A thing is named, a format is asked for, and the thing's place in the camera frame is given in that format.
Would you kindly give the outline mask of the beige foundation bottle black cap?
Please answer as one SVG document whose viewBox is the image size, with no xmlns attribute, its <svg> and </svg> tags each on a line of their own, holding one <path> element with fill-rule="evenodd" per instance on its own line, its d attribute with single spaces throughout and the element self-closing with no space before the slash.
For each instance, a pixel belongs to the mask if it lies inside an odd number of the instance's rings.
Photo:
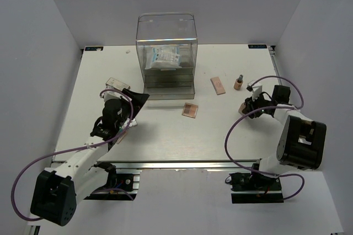
<svg viewBox="0 0 353 235">
<path fill-rule="evenodd" d="M 245 102 L 243 102 L 239 109 L 238 109 L 238 112 L 241 114 L 241 115 L 245 115 L 247 113 L 247 104 Z"/>
</svg>

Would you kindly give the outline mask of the white cotton pad pack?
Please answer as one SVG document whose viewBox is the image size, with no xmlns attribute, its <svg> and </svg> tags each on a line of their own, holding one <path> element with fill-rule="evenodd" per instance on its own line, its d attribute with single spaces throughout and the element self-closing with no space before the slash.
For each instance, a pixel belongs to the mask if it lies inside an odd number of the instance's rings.
<svg viewBox="0 0 353 235">
<path fill-rule="evenodd" d="M 166 66 L 162 68 L 180 68 L 181 56 L 178 53 L 162 51 L 158 59 L 166 62 Z"/>
</svg>

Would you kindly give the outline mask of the clear smoky makeup organizer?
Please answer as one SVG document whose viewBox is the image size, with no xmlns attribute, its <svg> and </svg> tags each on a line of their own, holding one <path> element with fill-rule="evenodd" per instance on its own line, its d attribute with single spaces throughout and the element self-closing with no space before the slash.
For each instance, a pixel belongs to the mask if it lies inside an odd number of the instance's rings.
<svg viewBox="0 0 353 235">
<path fill-rule="evenodd" d="M 195 97 L 198 39 L 191 13 L 145 13 L 138 17 L 136 51 L 144 92 L 151 100 Z"/>
</svg>

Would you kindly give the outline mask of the white puffy cotton pad bag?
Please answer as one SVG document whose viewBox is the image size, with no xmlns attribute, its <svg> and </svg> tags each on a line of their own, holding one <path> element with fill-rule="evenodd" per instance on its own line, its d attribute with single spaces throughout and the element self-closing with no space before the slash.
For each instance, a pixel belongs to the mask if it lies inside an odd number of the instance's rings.
<svg viewBox="0 0 353 235">
<path fill-rule="evenodd" d="M 166 66 L 166 62 L 159 60 L 159 55 L 163 51 L 162 47 L 148 47 L 146 49 L 146 65 L 145 69 L 162 68 Z"/>
</svg>

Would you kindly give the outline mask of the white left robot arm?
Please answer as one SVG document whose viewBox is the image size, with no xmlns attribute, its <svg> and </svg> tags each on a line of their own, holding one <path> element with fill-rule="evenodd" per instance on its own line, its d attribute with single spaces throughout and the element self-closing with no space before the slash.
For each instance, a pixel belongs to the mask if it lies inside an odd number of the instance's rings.
<svg viewBox="0 0 353 235">
<path fill-rule="evenodd" d="M 149 98 L 149 94 L 128 89 L 101 92 L 102 114 L 82 150 L 77 150 L 52 171 L 43 170 L 37 177 L 30 212 L 59 226 L 69 223 L 77 205 L 92 193 L 111 191 L 119 186 L 116 167 L 101 162 L 126 132 Z"/>
</svg>

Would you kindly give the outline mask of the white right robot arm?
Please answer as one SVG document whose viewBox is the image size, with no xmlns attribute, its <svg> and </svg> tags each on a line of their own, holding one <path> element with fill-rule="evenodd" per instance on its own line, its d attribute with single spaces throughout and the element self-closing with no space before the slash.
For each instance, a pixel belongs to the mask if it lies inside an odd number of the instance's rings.
<svg viewBox="0 0 353 235">
<path fill-rule="evenodd" d="M 289 104 L 290 87 L 275 85 L 268 100 L 261 84 L 247 86 L 247 90 L 252 96 L 245 99 L 239 112 L 251 119 L 268 114 L 283 126 L 276 152 L 259 161 L 259 170 L 249 176 L 250 186 L 255 190 L 265 188 L 269 183 L 266 173 L 275 177 L 291 169 L 318 169 L 324 152 L 326 124 L 305 117 Z"/>
</svg>

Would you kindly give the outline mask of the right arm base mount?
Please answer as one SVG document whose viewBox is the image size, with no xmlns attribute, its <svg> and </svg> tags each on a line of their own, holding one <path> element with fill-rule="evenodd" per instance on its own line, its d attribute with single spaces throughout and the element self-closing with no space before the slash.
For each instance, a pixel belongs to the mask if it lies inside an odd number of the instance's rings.
<svg viewBox="0 0 353 235">
<path fill-rule="evenodd" d="M 284 202 L 279 179 L 258 173 L 232 173 L 224 181 L 231 187 L 233 204 L 279 204 Z"/>
</svg>

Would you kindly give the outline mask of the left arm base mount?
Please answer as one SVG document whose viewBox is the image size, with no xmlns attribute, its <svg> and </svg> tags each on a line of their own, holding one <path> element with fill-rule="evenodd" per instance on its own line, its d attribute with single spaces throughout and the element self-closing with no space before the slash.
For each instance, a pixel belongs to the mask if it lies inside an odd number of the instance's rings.
<svg viewBox="0 0 353 235">
<path fill-rule="evenodd" d="M 96 201 L 133 201 L 140 185 L 140 170 L 118 169 L 109 182 L 85 200 Z"/>
</svg>

